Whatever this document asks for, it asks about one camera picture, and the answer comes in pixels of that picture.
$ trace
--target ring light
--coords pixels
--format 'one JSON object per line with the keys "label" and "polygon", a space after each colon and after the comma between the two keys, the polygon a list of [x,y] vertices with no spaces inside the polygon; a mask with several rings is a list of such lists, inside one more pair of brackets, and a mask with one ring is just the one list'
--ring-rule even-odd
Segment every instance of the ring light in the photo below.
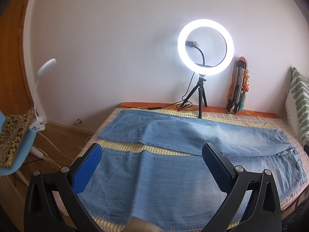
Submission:
{"label": "ring light", "polygon": [[[186,40],[189,34],[200,27],[209,27],[213,28],[216,31],[218,31],[222,37],[225,40],[226,46],[227,46],[227,51],[224,59],[222,62],[214,67],[201,67],[197,64],[195,64],[188,56],[187,51],[186,51]],[[208,19],[199,19],[192,21],[188,23],[180,32],[179,37],[178,37],[178,53],[180,56],[180,59],[183,61],[183,63],[192,71],[198,73],[198,74],[203,74],[203,75],[215,75],[218,74],[222,71],[224,71],[229,64],[231,63],[234,55],[234,44],[231,35],[228,33],[228,31],[219,23],[208,20]]]}

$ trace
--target denim pants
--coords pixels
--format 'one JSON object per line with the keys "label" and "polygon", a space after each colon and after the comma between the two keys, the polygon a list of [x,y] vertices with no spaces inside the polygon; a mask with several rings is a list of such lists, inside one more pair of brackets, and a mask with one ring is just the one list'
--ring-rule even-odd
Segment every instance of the denim pants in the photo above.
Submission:
{"label": "denim pants", "polygon": [[[252,172],[270,169],[280,200],[306,179],[295,146],[282,132],[151,112],[121,113],[100,138],[198,155],[204,143],[212,142],[233,165]],[[234,221],[241,218],[249,196],[247,192]],[[137,216],[164,231],[181,232],[201,230],[226,194],[219,190],[201,156],[103,148],[97,169],[78,197],[91,214],[106,221],[125,225],[131,216]]]}

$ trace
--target leopard print fabric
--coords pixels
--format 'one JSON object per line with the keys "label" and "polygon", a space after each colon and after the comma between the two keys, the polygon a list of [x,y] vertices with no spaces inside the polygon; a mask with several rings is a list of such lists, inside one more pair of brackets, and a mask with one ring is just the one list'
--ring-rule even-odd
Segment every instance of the leopard print fabric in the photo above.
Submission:
{"label": "leopard print fabric", "polygon": [[11,168],[33,117],[33,109],[24,115],[7,115],[0,133],[0,166]]}

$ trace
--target tripod leg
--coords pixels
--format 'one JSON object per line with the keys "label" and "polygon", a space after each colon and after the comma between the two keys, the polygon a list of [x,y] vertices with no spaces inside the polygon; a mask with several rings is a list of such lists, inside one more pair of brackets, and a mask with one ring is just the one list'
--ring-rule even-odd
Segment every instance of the tripod leg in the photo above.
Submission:
{"label": "tripod leg", "polygon": [[207,100],[206,100],[206,94],[205,94],[204,87],[203,87],[203,100],[204,100],[204,105],[207,107]]}
{"label": "tripod leg", "polygon": [[185,103],[188,102],[189,98],[192,96],[192,94],[195,92],[195,90],[198,88],[198,85],[196,85],[195,87],[193,87],[193,89],[191,90],[191,92],[189,93],[189,95],[184,99],[184,101],[181,103],[180,107],[183,107],[185,105]]}
{"label": "tripod leg", "polygon": [[198,118],[202,118],[203,87],[198,88]]}

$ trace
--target door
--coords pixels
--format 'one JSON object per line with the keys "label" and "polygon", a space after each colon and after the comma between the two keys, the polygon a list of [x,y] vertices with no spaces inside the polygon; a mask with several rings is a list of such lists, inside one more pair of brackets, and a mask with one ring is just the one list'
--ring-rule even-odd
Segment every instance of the door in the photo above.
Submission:
{"label": "door", "polygon": [[11,0],[0,16],[0,111],[25,114],[33,107],[24,68],[23,27],[28,0]]}

